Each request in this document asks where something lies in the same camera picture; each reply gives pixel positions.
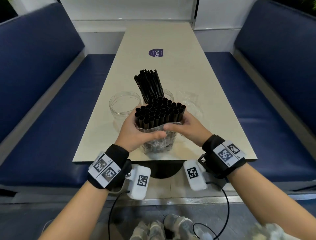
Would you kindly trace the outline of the person's right hand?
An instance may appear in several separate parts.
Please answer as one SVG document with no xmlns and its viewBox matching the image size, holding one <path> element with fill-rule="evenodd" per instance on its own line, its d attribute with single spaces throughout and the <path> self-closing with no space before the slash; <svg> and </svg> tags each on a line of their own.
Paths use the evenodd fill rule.
<svg viewBox="0 0 316 240">
<path fill-rule="evenodd" d="M 182 120 L 183 132 L 177 133 L 183 135 L 199 147 L 202 147 L 203 144 L 213 135 L 188 111 L 184 112 Z"/>
</svg>

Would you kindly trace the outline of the black table base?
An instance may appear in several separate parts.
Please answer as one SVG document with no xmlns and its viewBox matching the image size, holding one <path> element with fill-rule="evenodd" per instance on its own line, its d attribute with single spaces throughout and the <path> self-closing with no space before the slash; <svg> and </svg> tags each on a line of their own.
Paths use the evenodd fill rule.
<svg viewBox="0 0 316 240">
<path fill-rule="evenodd" d="M 151 177 L 156 179 L 166 179 L 177 174 L 183 167 L 182 161 L 153 161 L 133 163 L 133 166 L 144 166 L 151 170 Z"/>
</svg>

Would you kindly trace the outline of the crumpled clear plastic wrap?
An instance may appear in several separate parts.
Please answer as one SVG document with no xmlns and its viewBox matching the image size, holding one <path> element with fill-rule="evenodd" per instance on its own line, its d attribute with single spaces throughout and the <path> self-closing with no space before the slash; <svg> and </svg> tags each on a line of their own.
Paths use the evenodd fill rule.
<svg viewBox="0 0 316 240">
<path fill-rule="evenodd" d="M 199 121 L 203 120 L 203 110 L 198 104 L 198 95 L 188 91 L 177 91 L 176 99 L 186 106 L 186 111 L 190 112 Z"/>
</svg>

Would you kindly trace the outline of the person's right forearm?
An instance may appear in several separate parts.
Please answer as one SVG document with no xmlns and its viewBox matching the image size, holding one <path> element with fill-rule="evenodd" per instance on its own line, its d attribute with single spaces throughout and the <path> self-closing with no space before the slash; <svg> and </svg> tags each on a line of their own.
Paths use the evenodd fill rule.
<svg viewBox="0 0 316 240">
<path fill-rule="evenodd" d="M 232 187 L 261 224 L 273 223 L 271 216 L 274 185 L 248 163 L 227 176 Z"/>
</svg>

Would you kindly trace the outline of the blue bench seat cushion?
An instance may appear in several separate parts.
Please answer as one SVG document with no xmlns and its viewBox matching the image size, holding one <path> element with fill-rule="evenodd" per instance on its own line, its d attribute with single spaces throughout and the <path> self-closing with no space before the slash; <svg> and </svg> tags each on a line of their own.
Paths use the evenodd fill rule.
<svg viewBox="0 0 316 240">
<path fill-rule="evenodd" d="M 205 52 L 257 160 L 271 182 L 316 180 L 316 161 L 230 52 Z"/>
<path fill-rule="evenodd" d="M 0 185 L 80 188 L 72 162 L 115 54 L 88 54 L 0 166 Z"/>
</svg>

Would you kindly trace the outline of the bundle of wide black straws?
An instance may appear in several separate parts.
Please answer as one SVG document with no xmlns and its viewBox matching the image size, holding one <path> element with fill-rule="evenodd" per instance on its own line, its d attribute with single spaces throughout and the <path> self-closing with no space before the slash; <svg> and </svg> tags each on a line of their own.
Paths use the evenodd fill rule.
<svg viewBox="0 0 316 240">
<path fill-rule="evenodd" d="M 147 105 L 136 108 L 134 114 L 135 126 L 142 133 L 164 131 L 164 125 L 172 123 L 181 125 L 186 105 L 173 102 L 168 98 L 153 98 Z M 145 154 L 163 153 L 170 151 L 175 142 L 177 133 L 165 131 L 166 137 L 152 140 L 142 145 Z"/>
</svg>

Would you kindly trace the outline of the person's left forearm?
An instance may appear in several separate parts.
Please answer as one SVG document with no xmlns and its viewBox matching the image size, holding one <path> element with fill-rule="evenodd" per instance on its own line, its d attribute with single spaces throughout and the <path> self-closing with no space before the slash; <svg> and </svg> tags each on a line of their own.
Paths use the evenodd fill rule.
<svg viewBox="0 0 316 240">
<path fill-rule="evenodd" d="M 108 194 L 86 181 L 38 240 L 89 240 Z"/>
</svg>

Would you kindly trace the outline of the blue bench backrest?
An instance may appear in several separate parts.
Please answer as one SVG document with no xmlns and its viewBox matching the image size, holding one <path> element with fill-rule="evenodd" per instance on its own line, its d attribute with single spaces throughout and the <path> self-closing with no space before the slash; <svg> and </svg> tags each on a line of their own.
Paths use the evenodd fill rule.
<svg viewBox="0 0 316 240">
<path fill-rule="evenodd" d="M 83 49 L 57 2 L 0 24 L 0 143 Z"/>
<path fill-rule="evenodd" d="M 316 135 L 316 16 L 257 0 L 234 45 Z"/>
</svg>

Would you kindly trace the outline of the person's grey shoe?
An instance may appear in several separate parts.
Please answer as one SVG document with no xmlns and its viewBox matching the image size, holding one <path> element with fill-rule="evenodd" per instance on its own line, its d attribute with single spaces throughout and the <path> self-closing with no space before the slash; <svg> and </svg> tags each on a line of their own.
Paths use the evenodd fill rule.
<svg viewBox="0 0 316 240">
<path fill-rule="evenodd" d="M 164 225 L 160 221 L 149 224 L 140 221 L 129 240 L 166 240 Z"/>
<path fill-rule="evenodd" d="M 168 214 L 163 225 L 166 230 L 171 232 L 171 240 L 200 240 L 193 231 L 191 219 L 176 214 Z"/>
</svg>

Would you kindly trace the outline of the person's left hand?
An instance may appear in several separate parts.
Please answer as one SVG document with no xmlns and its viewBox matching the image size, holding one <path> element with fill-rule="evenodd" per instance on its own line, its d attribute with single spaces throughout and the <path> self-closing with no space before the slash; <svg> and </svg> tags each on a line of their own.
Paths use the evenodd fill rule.
<svg viewBox="0 0 316 240">
<path fill-rule="evenodd" d="M 124 148 L 129 153 L 139 148 L 142 144 L 146 143 L 141 142 L 141 133 L 143 132 L 140 132 L 135 127 L 135 113 L 136 110 L 134 109 L 125 119 L 115 142 L 115 145 Z"/>
</svg>

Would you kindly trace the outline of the bundle of thin black straws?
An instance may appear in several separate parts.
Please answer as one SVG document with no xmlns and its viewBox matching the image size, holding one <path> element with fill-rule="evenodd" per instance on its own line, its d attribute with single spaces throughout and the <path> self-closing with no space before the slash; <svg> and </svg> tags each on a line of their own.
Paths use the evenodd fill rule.
<svg viewBox="0 0 316 240">
<path fill-rule="evenodd" d="M 157 70 L 140 70 L 134 80 L 141 92 L 145 104 L 152 104 L 154 99 L 162 101 L 164 96 L 163 87 Z"/>
</svg>

